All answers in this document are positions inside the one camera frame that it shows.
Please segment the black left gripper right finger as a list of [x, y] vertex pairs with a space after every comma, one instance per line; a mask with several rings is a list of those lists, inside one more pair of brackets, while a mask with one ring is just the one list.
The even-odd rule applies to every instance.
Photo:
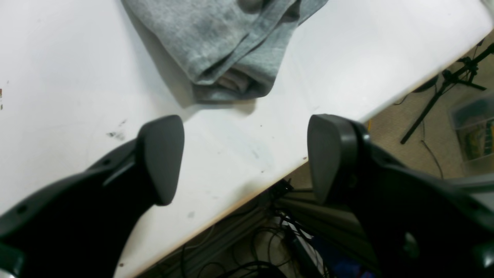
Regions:
[[407, 168], [336, 115], [310, 117], [307, 148], [316, 200], [351, 210], [383, 277], [493, 277], [493, 210], [465, 188]]

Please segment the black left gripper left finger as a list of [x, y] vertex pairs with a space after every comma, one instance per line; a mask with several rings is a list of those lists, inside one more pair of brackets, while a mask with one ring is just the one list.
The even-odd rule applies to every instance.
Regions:
[[182, 119], [165, 116], [19, 201], [1, 216], [1, 277], [113, 277], [141, 216], [174, 199], [183, 149]]

